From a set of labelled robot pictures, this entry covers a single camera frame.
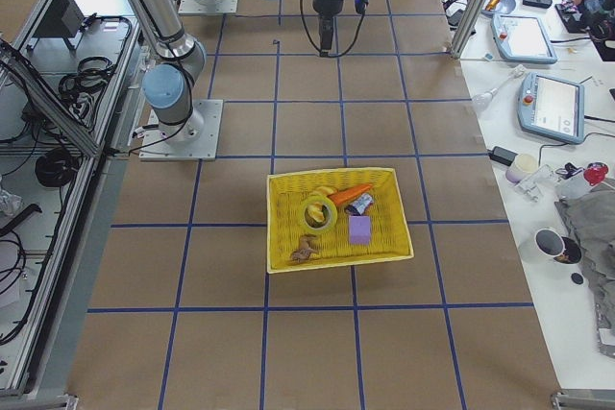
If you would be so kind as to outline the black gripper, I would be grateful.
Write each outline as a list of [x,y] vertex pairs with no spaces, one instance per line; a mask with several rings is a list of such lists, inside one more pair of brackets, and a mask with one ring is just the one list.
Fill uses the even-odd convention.
[[319,56],[327,57],[332,50],[333,18],[343,7],[344,0],[312,0],[313,9],[319,17]]

